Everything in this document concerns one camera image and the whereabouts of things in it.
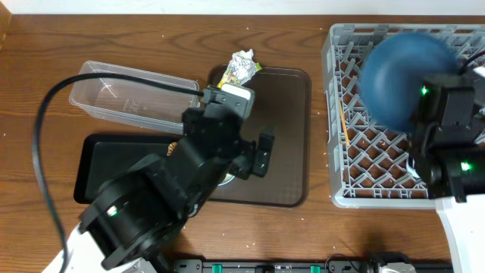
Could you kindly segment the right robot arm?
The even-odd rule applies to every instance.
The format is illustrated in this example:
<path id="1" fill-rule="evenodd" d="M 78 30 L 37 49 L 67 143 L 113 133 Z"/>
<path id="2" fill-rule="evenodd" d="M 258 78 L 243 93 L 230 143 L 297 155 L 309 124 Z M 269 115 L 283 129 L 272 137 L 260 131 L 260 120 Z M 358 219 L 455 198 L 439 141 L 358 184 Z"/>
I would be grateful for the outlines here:
<path id="1" fill-rule="evenodd" d="M 483 107 L 476 72 L 429 75 L 411 133 L 415 170 L 435 202 L 455 272 L 484 270 Z"/>

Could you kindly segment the dark blue bowl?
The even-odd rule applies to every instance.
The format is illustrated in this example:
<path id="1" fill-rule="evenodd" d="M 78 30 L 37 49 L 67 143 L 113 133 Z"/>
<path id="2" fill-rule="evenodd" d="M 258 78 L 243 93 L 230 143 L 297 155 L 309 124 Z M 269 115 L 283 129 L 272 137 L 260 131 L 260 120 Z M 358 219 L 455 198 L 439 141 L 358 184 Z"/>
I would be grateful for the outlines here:
<path id="1" fill-rule="evenodd" d="M 403 33 L 380 42 L 361 69 L 359 95 L 368 114 L 387 129 L 410 133 L 428 74 L 454 74 L 458 61 L 444 42 Z"/>

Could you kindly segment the brown mushroom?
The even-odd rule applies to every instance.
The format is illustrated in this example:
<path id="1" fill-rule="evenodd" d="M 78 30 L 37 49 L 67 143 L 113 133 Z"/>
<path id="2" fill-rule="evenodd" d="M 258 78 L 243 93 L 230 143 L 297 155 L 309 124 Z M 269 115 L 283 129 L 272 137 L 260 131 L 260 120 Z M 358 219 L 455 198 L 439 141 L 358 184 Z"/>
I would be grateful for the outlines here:
<path id="1" fill-rule="evenodd" d="M 167 156 L 170 156 L 174 152 L 176 146 L 177 146 L 177 142 L 172 142 L 169 144 L 167 148 Z"/>

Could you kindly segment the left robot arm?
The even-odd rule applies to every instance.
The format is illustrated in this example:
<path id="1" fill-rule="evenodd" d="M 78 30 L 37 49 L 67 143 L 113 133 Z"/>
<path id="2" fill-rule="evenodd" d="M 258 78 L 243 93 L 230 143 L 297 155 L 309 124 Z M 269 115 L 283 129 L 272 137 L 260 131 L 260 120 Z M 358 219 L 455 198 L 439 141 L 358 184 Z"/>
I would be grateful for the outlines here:
<path id="1" fill-rule="evenodd" d="M 169 156 L 147 155 L 100 187 L 45 271 L 123 272 L 155 258 L 227 174 L 265 176 L 273 144 L 272 131 L 247 142 L 237 130 L 201 129 Z"/>

